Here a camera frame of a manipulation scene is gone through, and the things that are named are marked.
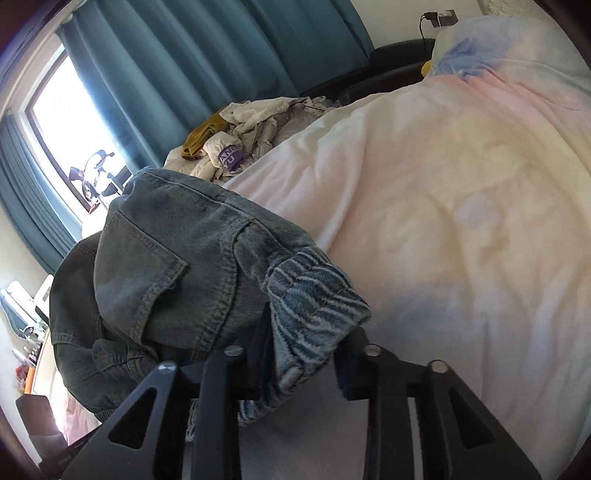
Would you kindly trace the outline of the blue denim jacket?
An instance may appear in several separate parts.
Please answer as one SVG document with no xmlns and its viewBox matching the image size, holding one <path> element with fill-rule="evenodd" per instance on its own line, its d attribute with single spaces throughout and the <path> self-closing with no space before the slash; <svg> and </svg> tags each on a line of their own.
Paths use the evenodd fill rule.
<svg viewBox="0 0 591 480">
<path fill-rule="evenodd" d="M 136 174 L 103 229 L 54 275 L 50 334 L 69 393 L 107 420 L 160 363 L 252 349 L 256 422 L 370 318 L 349 278 L 303 229 L 236 193 L 165 169 Z"/>
</svg>

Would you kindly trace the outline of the white desk with clutter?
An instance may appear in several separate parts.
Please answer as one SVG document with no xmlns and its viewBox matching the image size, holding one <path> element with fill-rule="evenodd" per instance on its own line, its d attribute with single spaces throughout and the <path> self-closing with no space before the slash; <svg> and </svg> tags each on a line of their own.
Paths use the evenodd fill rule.
<svg viewBox="0 0 591 480">
<path fill-rule="evenodd" d="M 1 289 L 1 312 L 14 338 L 13 353 L 21 362 L 17 368 L 17 389 L 34 392 L 34 378 L 41 351 L 49 334 L 49 294 L 53 276 L 48 275 L 31 296 L 17 280 Z"/>
</svg>

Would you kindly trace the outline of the pastel tie-dye bed duvet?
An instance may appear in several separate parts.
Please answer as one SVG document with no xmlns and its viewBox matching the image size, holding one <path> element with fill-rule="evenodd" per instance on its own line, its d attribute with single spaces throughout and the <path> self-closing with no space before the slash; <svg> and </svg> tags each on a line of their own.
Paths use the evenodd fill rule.
<svg viewBox="0 0 591 480">
<path fill-rule="evenodd" d="M 297 225 L 369 336 L 448 361 L 545 479 L 590 432 L 590 71 L 429 74 L 332 110 L 218 185 Z M 356 479 L 366 406 L 325 364 L 242 432 L 249 479 Z"/>
</svg>

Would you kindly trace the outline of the tripod stand with holder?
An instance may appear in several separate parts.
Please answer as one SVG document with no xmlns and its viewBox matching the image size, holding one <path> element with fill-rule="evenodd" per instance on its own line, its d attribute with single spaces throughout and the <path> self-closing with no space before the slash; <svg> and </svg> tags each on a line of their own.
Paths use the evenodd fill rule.
<svg viewBox="0 0 591 480">
<path fill-rule="evenodd" d="M 120 195 L 129 180 L 131 172 L 115 152 L 98 150 L 85 162 L 82 168 L 72 166 L 68 181 L 78 182 L 81 195 L 92 213 L 99 206 L 108 207 L 108 197 Z"/>
</svg>

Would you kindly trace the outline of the teal curtain left panel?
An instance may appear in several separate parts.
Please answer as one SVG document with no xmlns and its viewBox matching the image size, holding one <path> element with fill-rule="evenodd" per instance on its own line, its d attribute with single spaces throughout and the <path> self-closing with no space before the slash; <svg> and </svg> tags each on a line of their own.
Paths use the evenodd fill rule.
<svg viewBox="0 0 591 480">
<path fill-rule="evenodd" d="M 81 240 L 81 222 L 35 161 L 12 115 L 1 119 L 1 205 L 43 270 L 53 274 Z"/>
</svg>

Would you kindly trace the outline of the teal curtain panel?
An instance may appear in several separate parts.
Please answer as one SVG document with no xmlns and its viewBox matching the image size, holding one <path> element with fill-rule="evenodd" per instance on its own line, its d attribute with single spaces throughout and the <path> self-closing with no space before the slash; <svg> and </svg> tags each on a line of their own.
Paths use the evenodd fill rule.
<svg viewBox="0 0 591 480">
<path fill-rule="evenodd" d="M 12 115 L 1 119 L 1 205 L 43 270 L 53 274 L 81 240 L 81 222 L 35 161 Z"/>
<path fill-rule="evenodd" d="M 374 48 L 334 0 L 87 1 L 57 34 L 131 171 L 161 166 L 219 108 L 297 97 Z"/>
</svg>

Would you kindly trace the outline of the mustard yellow garment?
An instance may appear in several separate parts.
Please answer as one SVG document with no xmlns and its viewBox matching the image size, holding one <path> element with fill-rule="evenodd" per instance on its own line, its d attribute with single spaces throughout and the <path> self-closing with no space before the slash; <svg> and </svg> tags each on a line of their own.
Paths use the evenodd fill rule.
<svg viewBox="0 0 591 480">
<path fill-rule="evenodd" d="M 186 160 L 194 160 L 197 154 L 204 147 L 205 142 L 218 132 L 228 130 L 228 121 L 225 121 L 221 115 L 216 112 L 211 117 L 204 120 L 200 126 L 195 127 L 186 137 L 181 157 Z"/>
</svg>

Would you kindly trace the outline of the white puffer jacket pile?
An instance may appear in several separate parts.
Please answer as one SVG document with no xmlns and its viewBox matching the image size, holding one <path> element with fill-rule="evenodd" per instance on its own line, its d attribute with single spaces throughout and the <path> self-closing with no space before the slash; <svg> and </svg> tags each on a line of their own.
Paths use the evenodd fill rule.
<svg viewBox="0 0 591 480">
<path fill-rule="evenodd" d="M 228 130 L 209 138 L 194 160 L 181 157 L 183 144 L 172 149 L 164 168 L 221 185 L 338 107 L 325 96 L 230 103 L 217 111 Z"/>
</svg>

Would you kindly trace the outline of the yellow plush toy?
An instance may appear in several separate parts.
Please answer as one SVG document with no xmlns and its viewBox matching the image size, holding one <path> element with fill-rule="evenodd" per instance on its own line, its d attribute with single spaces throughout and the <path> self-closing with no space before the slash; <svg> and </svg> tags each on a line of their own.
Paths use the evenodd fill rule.
<svg viewBox="0 0 591 480">
<path fill-rule="evenodd" d="M 432 61 L 431 60 L 427 61 L 422 66 L 422 68 L 421 68 L 421 74 L 422 74 L 423 77 L 426 77 L 429 74 L 430 69 L 431 69 L 431 66 L 432 66 Z"/>
</svg>

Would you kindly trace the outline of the teal curtain right panel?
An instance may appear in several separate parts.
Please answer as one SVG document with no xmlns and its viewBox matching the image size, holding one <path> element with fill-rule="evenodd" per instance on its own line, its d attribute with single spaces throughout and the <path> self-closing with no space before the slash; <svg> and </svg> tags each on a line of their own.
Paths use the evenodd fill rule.
<svg viewBox="0 0 591 480">
<path fill-rule="evenodd" d="M 161 166 L 219 108 L 297 97 L 374 48 L 334 0 L 87 1 L 57 34 L 131 171 Z"/>
</svg>

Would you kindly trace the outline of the black sofa chair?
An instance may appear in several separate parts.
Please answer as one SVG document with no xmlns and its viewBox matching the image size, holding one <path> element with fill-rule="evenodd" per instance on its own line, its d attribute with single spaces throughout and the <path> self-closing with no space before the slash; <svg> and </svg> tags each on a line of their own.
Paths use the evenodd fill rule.
<svg viewBox="0 0 591 480">
<path fill-rule="evenodd" d="M 373 94 L 389 93 L 424 79 L 421 73 L 431 59 L 434 39 L 407 40 L 375 49 L 369 64 L 359 70 L 335 77 L 300 94 L 320 97 L 349 105 Z"/>
</svg>

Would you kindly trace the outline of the pastel pillow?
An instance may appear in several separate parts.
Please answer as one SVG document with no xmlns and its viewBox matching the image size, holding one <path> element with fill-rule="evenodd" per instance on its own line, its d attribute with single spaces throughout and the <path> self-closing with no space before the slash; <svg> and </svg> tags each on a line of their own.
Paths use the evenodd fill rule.
<svg viewBox="0 0 591 480">
<path fill-rule="evenodd" d="M 441 33 L 429 75 L 468 76 L 511 66 L 564 70 L 578 54 L 555 23 L 530 17 L 483 16 Z"/>
</svg>

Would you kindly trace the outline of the wall socket with charger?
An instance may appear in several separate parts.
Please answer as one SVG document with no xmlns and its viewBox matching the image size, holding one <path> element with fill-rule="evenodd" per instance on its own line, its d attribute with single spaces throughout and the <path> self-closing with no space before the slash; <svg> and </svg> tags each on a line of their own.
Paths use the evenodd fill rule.
<svg viewBox="0 0 591 480">
<path fill-rule="evenodd" d="M 427 38 L 423 31 L 423 23 L 426 21 L 430 22 L 434 28 L 442 28 L 455 25 L 459 18 L 452 9 L 423 13 L 419 20 L 419 31 L 424 45 L 427 45 Z"/>
</svg>

